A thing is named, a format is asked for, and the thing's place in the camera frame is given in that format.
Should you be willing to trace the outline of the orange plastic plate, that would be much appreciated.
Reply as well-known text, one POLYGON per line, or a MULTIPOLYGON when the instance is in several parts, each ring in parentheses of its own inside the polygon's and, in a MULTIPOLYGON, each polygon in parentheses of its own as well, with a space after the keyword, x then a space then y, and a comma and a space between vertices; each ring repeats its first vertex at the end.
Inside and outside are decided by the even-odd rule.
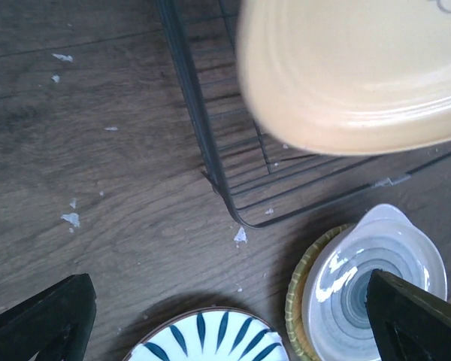
POLYGON ((238 80, 256 122, 359 156, 451 141, 451 1, 244 1, 238 80))

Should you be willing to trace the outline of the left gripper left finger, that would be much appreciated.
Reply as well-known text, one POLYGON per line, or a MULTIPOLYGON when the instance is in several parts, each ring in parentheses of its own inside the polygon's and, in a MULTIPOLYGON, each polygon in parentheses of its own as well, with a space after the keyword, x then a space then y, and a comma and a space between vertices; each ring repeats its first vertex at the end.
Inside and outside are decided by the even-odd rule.
POLYGON ((0 360, 82 360, 95 299, 90 276, 71 275, 0 314, 0 360))

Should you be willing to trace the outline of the dark wire dish rack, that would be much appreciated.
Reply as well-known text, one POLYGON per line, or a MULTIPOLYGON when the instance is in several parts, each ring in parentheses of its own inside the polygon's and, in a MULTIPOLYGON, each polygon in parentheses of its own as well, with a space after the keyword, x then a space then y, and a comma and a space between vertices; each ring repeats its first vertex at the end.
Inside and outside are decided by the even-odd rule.
POLYGON ((280 143, 255 123, 241 98, 235 58, 237 1, 156 4, 202 173, 234 221, 263 229, 332 211, 381 189, 434 174, 451 142, 384 156, 333 157, 280 143))

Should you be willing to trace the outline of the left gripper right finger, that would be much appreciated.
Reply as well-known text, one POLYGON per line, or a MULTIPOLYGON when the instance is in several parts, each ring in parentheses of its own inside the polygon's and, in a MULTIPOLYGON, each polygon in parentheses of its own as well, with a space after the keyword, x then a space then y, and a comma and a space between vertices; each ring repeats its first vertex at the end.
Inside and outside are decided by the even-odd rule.
POLYGON ((365 306, 382 360, 451 360, 450 303, 375 269, 365 306))

